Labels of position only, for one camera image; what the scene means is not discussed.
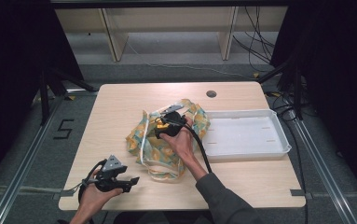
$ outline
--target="black stand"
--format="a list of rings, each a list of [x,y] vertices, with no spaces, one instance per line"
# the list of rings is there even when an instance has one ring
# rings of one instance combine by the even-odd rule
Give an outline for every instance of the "black stand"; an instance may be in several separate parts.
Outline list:
[[[84,81],[71,77],[65,74],[63,71],[57,68],[47,68],[42,71],[40,76],[40,93],[41,93],[41,105],[42,105],[42,121],[41,125],[45,124],[49,117],[49,102],[48,102],[48,86],[52,89],[53,93],[58,96],[62,96],[67,93],[67,89],[65,89],[64,85],[62,85],[61,80],[65,79],[78,87],[81,87],[87,91],[98,91],[97,88],[94,88]]]
[[[295,110],[295,115],[298,119],[303,119],[301,115],[300,102],[302,88],[300,68],[304,63],[306,56],[309,54],[309,47],[311,46],[310,42],[315,38],[314,29],[317,24],[317,19],[320,17],[324,5],[325,1],[322,1],[312,13],[289,59],[258,79],[258,82],[262,84],[272,77],[278,75],[279,73],[282,73],[278,87],[280,90],[284,91],[287,91],[289,86],[293,83],[295,91],[293,107]]]

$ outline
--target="white tray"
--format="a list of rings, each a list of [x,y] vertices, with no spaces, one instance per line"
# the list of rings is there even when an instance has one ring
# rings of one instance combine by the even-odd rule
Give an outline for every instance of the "white tray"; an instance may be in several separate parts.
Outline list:
[[[272,110],[207,111],[202,139],[209,161],[279,159],[292,148]]]

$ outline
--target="wooden table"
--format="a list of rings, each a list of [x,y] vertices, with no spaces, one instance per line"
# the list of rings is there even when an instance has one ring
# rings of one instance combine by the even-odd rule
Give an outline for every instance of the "wooden table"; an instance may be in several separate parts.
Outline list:
[[[207,91],[216,91],[216,97],[208,97]],[[200,104],[205,111],[268,109],[256,82],[103,85],[64,188],[78,184],[98,161],[113,154],[129,167],[118,179],[139,176],[140,181],[130,193],[110,200],[103,210],[208,209],[188,171],[178,183],[156,182],[126,150],[125,137],[140,122],[143,110],[152,112],[183,98]],[[196,155],[203,162],[199,151]],[[288,155],[277,161],[211,163],[211,166],[227,188],[253,207],[301,207],[306,203],[304,197],[291,195],[290,189],[300,189],[300,186]],[[76,210],[77,193],[74,197],[62,197],[59,207]]]

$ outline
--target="floor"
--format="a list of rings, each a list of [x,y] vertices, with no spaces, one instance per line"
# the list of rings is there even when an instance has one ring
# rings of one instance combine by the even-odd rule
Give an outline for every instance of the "floor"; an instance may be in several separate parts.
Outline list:
[[[253,43],[253,50],[269,57],[268,52],[248,35],[239,33],[235,37],[245,46]],[[262,36],[274,43],[278,33],[264,33]],[[223,61],[215,33],[130,34],[129,45],[119,63],[112,62],[104,34],[67,34],[67,38],[85,80],[95,86],[106,82],[164,80],[158,79],[164,78],[158,73],[171,76],[169,80],[215,78],[212,80],[245,81],[272,69],[236,41],[232,42],[229,60]],[[135,76],[133,70],[142,75]],[[276,91],[278,79],[276,76],[264,83],[264,92]],[[67,83],[67,87],[77,89],[70,83]],[[75,96],[74,100],[50,97],[52,109],[55,110],[54,119],[47,130],[40,130],[41,105],[39,97],[35,96],[20,136],[0,166],[0,202],[4,200],[4,192],[16,178],[15,174],[23,160],[28,158],[28,151],[36,147],[33,140],[40,132],[45,134],[40,139],[41,146],[28,164],[30,169],[23,173],[18,186],[19,194],[12,203],[0,204],[0,208],[4,207],[6,211],[2,215],[5,223],[57,223],[59,218],[69,220],[74,215],[74,212],[63,212],[58,208],[59,193],[97,95],[83,91],[72,95]],[[271,108],[289,103],[289,98],[272,95],[267,100]],[[290,112],[284,116],[289,120],[295,114]],[[355,177],[344,159],[336,154],[336,146],[322,121],[316,117],[316,111],[308,106],[304,108],[303,116],[302,122],[287,121],[285,124],[282,120],[281,124],[288,141],[294,146],[289,155],[299,181],[306,187],[307,206],[300,209],[258,209],[259,214],[266,223],[357,223]],[[72,124],[66,124],[68,126],[65,128],[73,130],[67,141],[56,140],[57,136],[61,136],[57,130],[63,119],[74,120]],[[112,223],[117,215],[114,212],[101,212],[94,219],[96,223]],[[150,213],[139,223],[166,223],[166,220],[161,213]]]

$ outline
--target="person's left hand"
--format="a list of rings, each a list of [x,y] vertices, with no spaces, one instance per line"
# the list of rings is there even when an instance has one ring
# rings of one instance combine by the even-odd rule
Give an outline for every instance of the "person's left hand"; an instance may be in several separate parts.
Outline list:
[[[92,176],[96,176],[99,170],[95,170]],[[101,192],[94,184],[89,184],[82,194],[76,215],[70,223],[86,223],[91,217],[102,210],[103,206],[113,197],[121,194],[123,189],[113,189]]]

